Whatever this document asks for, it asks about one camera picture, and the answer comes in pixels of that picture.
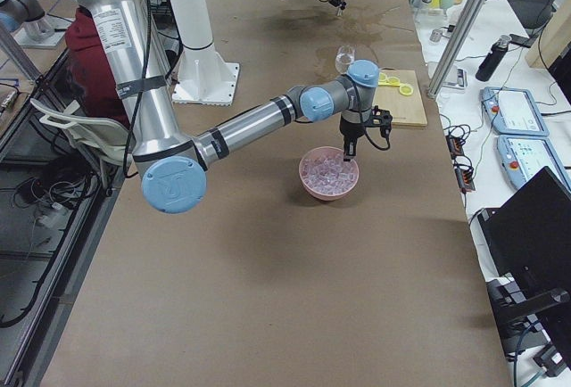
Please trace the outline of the bamboo cutting board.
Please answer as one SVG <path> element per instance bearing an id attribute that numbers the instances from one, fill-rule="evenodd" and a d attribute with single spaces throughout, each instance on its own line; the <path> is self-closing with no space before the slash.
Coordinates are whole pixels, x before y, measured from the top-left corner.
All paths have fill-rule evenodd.
<path id="1" fill-rule="evenodd" d="M 381 69 L 388 77 L 398 77 L 402 84 L 409 84 L 414 88 L 410 96 L 401 95 L 398 86 L 382 84 L 377 87 L 374 96 L 374 105 L 388 110 L 393 116 L 395 128 L 414 127 L 420 128 L 427 125 L 427 118 L 421 92 L 418 85 L 416 72 L 413 70 L 388 70 Z"/>

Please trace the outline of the clear wine glass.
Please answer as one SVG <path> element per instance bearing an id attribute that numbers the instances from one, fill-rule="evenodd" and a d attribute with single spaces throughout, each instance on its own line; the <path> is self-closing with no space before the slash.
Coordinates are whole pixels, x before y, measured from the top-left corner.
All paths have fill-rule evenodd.
<path id="1" fill-rule="evenodd" d="M 339 74 L 345 74 L 355 61 L 355 48 L 352 45 L 342 45 L 337 49 L 335 69 Z"/>

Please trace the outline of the pink bowl of ice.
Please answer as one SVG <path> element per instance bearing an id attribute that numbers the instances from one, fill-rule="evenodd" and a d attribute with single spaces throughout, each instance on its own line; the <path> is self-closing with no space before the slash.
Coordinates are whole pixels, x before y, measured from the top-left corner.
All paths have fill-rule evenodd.
<path id="1" fill-rule="evenodd" d="M 303 188 L 318 200 L 331 202 L 343 198 L 358 183 L 357 161 L 343 159 L 343 150 L 321 146 L 300 159 L 298 174 Z"/>

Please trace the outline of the lower teach pendant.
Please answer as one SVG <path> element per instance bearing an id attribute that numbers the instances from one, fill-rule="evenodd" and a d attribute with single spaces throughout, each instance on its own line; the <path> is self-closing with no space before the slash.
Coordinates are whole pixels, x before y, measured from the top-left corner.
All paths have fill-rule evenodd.
<path id="1" fill-rule="evenodd" d="M 496 148 L 501 166 L 516 190 L 544 167 L 549 168 L 570 189 L 570 177 L 548 137 L 500 135 Z"/>

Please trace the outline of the teach pendant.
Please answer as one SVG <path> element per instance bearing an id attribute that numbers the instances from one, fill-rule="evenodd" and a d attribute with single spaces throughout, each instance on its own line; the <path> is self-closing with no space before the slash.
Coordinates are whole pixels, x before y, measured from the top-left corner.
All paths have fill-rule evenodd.
<path id="1" fill-rule="evenodd" d="M 492 128 L 501 135 L 547 137 L 549 130 L 527 89 L 484 87 L 480 102 Z"/>
<path id="2" fill-rule="evenodd" d="M 544 167 L 549 168 L 570 189 L 570 177 L 548 137 L 500 135 L 496 148 L 501 166 L 516 190 Z"/>

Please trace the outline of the black water bottle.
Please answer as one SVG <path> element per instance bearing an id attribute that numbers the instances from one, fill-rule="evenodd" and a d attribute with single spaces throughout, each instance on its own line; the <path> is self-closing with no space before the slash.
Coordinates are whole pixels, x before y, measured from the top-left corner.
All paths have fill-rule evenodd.
<path id="1" fill-rule="evenodd" d="M 492 45 L 489 53 L 486 55 L 482 63 L 479 65 L 475 77 L 478 81 L 487 82 L 496 71 L 501 61 L 509 50 L 511 37 L 501 35 L 500 38 Z"/>

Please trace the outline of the lemon slice near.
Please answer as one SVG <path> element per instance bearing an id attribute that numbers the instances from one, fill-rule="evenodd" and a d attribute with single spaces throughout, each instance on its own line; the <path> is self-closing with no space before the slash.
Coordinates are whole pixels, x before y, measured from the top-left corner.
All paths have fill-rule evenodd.
<path id="1" fill-rule="evenodd" d="M 414 93 L 414 88 L 409 84 L 401 84 L 399 86 L 399 93 L 401 95 L 410 96 Z"/>

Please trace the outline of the black laptop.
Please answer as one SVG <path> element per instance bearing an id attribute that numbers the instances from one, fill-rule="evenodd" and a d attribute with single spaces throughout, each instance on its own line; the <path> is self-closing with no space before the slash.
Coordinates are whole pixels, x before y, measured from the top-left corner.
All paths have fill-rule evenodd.
<path id="1" fill-rule="evenodd" d="M 534 296 L 570 291 L 570 191 L 544 167 L 499 208 L 478 216 L 499 275 Z"/>

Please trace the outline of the upper teach pendant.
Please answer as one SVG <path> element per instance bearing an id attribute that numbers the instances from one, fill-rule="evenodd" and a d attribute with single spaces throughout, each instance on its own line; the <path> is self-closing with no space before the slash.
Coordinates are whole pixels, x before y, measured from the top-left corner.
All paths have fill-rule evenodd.
<path id="1" fill-rule="evenodd" d="M 547 137 L 549 130 L 527 89 L 484 87 L 480 102 L 492 128 L 501 135 Z"/>

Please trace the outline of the lemon slice middle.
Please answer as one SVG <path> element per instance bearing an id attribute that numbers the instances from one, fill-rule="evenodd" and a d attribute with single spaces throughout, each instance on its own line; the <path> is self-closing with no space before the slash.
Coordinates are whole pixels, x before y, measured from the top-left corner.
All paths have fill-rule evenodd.
<path id="1" fill-rule="evenodd" d="M 394 76 L 390 76 L 387 78 L 386 83 L 389 86 L 400 86 L 401 85 L 401 81 L 398 77 L 394 77 Z"/>

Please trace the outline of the metal tray scale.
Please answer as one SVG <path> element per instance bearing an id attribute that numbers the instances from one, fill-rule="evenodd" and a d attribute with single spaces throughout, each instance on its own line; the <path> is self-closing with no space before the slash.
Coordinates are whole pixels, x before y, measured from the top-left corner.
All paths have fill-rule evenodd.
<path id="1" fill-rule="evenodd" d="M 447 90 L 464 93 L 468 88 L 467 72 L 457 66 L 452 66 L 448 75 L 444 79 L 442 88 Z"/>

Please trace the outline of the aluminium frame post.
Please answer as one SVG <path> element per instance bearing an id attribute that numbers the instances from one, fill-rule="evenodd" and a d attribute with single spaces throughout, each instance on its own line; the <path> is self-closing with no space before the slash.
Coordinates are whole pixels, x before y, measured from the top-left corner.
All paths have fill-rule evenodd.
<path id="1" fill-rule="evenodd" d="M 455 62 L 456 56 L 467 39 L 469 31 L 471 30 L 484 1 L 485 0 L 467 0 L 465 2 L 463 10 L 460 13 L 459 20 L 456 24 L 456 28 L 452 32 L 451 38 L 443 51 L 443 55 L 437 63 L 426 91 L 427 96 L 430 99 L 435 100 L 441 90 L 443 82 L 448 76 L 451 66 Z"/>

